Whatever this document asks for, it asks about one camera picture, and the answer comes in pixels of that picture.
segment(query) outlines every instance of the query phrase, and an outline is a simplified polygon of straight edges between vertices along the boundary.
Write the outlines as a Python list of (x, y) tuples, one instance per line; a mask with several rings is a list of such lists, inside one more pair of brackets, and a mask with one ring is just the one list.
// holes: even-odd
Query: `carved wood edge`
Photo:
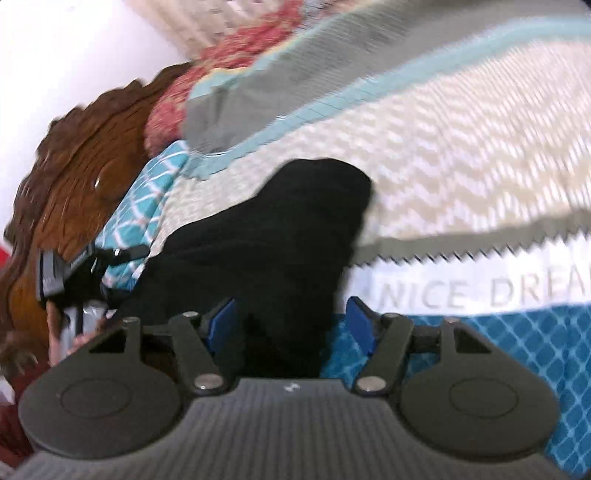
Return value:
[(4, 238), (13, 250), (7, 264), (0, 270), (0, 339), (13, 329), (9, 295), (27, 266), (35, 227), (50, 198), (52, 185), (67, 170), (77, 150), (111, 117), (142, 99), (163, 92), (190, 66), (190, 63), (184, 63), (166, 67), (147, 85), (134, 80), (126, 87), (101, 94), (86, 108), (77, 106), (51, 122), (46, 137), (37, 148), (31, 173), (19, 185), (13, 217), (4, 230)]

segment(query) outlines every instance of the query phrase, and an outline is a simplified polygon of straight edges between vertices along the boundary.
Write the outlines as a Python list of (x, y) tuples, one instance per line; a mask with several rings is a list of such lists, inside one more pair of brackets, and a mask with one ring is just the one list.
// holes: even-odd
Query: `black cloth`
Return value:
[(113, 319), (160, 324), (231, 297), (247, 319), (243, 375), (316, 377), (370, 196), (352, 165), (292, 160), (253, 198), (170, 235)]

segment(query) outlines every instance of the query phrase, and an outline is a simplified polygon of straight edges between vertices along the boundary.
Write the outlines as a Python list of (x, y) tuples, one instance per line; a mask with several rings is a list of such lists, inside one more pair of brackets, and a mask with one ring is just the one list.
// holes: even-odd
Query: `black device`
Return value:
[(71, 262), (56, 250), (40, 251), (37, 261), (37, 301), (45, 308), (48, 301), (68, 312), (74, 335), (83, 333), (84, 305), (99, 301), (117, 308), (129, 291), (107, 288), (102, 278), (108, 267), (144, 258), (150, 253), (147, 245), (127, 249), (104, 249), (87, 245)]
[[(560, 414), (550, 387), (463, 323), (415, 326), (352, 297), (347, 323), (362, 322), (374, 346), (347, 389), (225, 377), (216, 357), (239, 326), (233, 307), (206, 322), (124, 319), (36, 380), (19, 417), (39, 453), (11, 478), (567, 478), (542, 454)], [(142, 362), (161, 337), (175, 379)], [(425, 352), (438, 363), (406, 378)]]

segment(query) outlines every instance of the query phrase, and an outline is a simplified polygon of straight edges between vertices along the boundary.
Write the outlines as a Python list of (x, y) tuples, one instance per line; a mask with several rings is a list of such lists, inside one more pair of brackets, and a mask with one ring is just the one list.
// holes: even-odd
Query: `carved wooden bed frame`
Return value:
[(96, 237), (149, 160), (150, 110), (189, 66), (168, 67), (145, 86), (135, 80), (103, 93), (51, 123), (4, 230), (13, 253), (0, 272), (0, 341), (17, 330), (47, 343), (46, 314), (35, 299), (39, 249), (57, 248), (70, 260)]

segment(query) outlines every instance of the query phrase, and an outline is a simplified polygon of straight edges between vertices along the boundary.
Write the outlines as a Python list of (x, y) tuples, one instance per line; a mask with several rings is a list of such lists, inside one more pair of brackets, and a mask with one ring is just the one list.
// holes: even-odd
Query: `gray gripper base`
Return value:
[(402, 427), (384, 401), (357, 397), (337, 380), (246, 379), (223, 397), (195, 400), (168, 435), (142, 450), (94, 461), (41, 452), (11, 480), (89, 478), (565, 480), (566, 476), (541, 455), (491, 465), (430, 450)]

